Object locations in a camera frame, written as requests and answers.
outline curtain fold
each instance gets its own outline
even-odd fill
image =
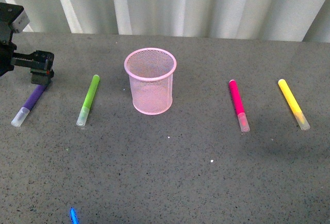
[[[25,31],[330,42],[330,0],[0,0]]]

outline pink mesh pen holder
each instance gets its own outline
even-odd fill
[[[172,104],[176,60],[168,51],[144,48],[129,54],[124,67],[129,74],[134,107],[144,114],[165,112]]]

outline green marker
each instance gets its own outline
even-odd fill
[[[82,105],[79,118],[77,120],[77,126],[85,126],[89,110],[91,109],[93,99],[95,96],[95,92],[98,86],[98,83],[100,82],[100,77],[98,75],[94,75],[91,85],[89,86],[84,104]]]

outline marker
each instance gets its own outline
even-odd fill
[[[229,89],[232,94],[236,115],[238,117],[238,122],[241,127],[242,132],[249,132],[250,127],[248,124],[248,120],[246,119],[243,103],[241,96],[239,95],[238,86],[235,80],[231,80],[229,82]]]
[[[287,82],[284,79],[280,79],[278,81],[278,85],[280,89],[282,90],[282,93],[287,100],[291,111],[293,112],[293,115],[295,116],[295,119],[297,119],[297,122],[302,130],[308,130],[310,128],[309,123],[307,122],[302,110],[300,109],[295,97],[293,96]]]
[[[77,218],[77,215],[76,215],[76,212],[75,212],[74,208],[71,208],[70,215],[71,215],[72,224],[79,224],[79,221],[78,221],[78,218]]]
[[[82,105],[78,120],[77,120],[77,126],[85,126],[89,110],[91,109],[93,99],[95,96],[95,92],[98,86],[98,83],[100,82],[100,77],[98,75],[94,75],[91,85],[89,86],[84,104]]]
[[[29,112],[32,110],[34,105],[37,103],[38,99],[42,95],[43,91],[46,89],[47,85],[38,85],[32,92],[30,97],[27,99],[23,107],[16,114],[15,118],[11,121],[11,125],[15,127],[20,127],[25,118],[28,116]]]

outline speckled surface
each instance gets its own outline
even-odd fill
[[[14,35],[55,54],[55,77],[20,128],[29,69],[0,78],[0,223],[330,223],[330,45],[144,36]],[[147,116],[123,63],[159,47],[177,59],[173,105]],[[94,74],[85,129],[76,120]],[[236,79],[251,131],[228,90]],[[298,127],[277,81],[307,120]]]

